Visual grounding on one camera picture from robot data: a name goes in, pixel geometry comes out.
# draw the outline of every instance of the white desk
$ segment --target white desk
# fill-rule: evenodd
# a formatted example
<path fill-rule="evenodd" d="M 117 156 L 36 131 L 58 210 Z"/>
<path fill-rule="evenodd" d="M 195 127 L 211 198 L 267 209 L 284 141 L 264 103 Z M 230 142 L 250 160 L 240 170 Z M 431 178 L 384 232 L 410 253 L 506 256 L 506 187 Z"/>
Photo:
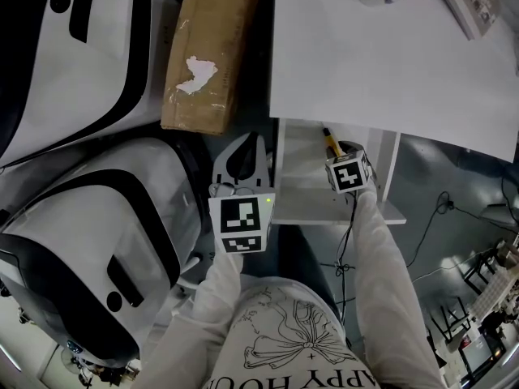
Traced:
<path fill-rule="evenodd" d="M 513 34 L 468 41 L 442 0 L 276 0 L 271 116 L 420 135 L 512 160 Z"/>

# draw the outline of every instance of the white sweatshirt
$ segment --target white sweatshirt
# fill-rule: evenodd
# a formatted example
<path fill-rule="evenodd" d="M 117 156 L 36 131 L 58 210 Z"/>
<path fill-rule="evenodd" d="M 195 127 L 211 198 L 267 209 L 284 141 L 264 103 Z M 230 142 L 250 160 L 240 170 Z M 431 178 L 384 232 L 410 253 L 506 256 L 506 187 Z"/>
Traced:
<path fill-rule="evenodd" d="M 409 273 L 373 191 L 358 199 L 353 234 L 369 369 L 308 287 L 264 278 L 245 289 L 242 256 L 217 252 L 194 303 L 174 317 L 133 388 L 444 387 Z"/>

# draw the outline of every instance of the white sleeve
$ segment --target white sleeve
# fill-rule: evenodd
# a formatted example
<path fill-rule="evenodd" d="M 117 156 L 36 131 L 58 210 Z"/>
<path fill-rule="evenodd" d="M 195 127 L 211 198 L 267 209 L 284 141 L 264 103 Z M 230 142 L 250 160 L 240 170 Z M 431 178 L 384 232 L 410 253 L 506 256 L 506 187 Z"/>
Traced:
<path fill-rule="evenodd" d="M 225 342 L 241 286 L 241 255 L 217 251 L 196 291 L 195 301 L 177 314 L 133 389 L 200 389 Z"/>
<path fill-rule="evenodd" d="M 358 325 L 371 371 L 401 389 L 444 388 L 413 283 L 372 190 L 358 198 L 353 232 Z"/>

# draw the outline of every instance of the torn label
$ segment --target torn label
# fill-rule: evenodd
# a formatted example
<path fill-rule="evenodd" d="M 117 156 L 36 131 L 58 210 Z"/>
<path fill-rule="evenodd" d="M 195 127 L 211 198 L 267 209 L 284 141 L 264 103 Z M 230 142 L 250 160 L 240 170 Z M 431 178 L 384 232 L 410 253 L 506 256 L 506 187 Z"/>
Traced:
<path fill-rule="evenodd" d="M 193 92 L 199 91 L 218 72 L 218 68 L 214 62 L 199 61 L 196 56 L 191 56 L 186 60 L 187 67 L 193 74 L 193 79 L 180 83 L 177 89 L 191 95 Z"/>

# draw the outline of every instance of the cardboard box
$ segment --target cardboard box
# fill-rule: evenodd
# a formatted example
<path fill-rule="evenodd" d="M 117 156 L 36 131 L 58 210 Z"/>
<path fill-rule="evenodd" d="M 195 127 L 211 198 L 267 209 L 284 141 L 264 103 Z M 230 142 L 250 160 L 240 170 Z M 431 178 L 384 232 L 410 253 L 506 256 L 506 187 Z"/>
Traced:
<path fill-rule="evenodd" d="M 225 131 L 257 2 L 184 0 L 169 58 L 162 128 Z"/>

